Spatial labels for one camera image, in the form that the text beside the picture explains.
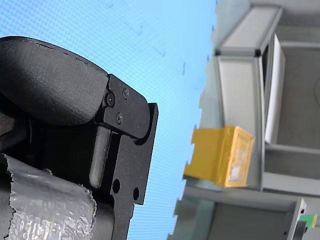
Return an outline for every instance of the blue backdrop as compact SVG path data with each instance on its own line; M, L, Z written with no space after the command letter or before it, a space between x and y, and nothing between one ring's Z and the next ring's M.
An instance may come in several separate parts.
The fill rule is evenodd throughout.
M130 240L165 240L175 226L199 97L212 52L216 0L2 0L0 37L40 39L75 52L159 108L143 206Z

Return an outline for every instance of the yellow block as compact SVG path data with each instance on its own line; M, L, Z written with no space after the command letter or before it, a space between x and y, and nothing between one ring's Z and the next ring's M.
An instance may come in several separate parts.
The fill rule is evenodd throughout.
M245 187L254 137L238 126L194 129L194 151L184 174L221 187Z

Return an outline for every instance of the tape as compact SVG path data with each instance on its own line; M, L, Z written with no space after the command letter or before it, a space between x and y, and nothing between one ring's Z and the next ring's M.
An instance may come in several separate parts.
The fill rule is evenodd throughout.
M6 240L89 240L96 202L85 187L5 155L14 209Z

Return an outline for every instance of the gray panel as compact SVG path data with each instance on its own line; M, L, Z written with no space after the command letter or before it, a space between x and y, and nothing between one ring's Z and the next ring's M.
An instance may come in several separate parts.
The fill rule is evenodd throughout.
M208 239L284 240L288 232L284 212L217 203Z
M255 137L246 183L260 190L265 153L262 58L219 56L215 61L223 123L239 126Z
M255 56L263 53L275 32L282 9L276 5L253 5L217 51L229 56Z
M320 155L290 151L266 151L264 168L269 173L320 179Z
M320 148L320 51L284 48L278 144Z

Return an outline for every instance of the silver duct tape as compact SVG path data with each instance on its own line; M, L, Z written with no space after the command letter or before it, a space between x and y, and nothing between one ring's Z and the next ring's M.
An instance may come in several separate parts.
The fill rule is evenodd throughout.
M96 202L85 187L5 157L15 210L6 240L91 239Z

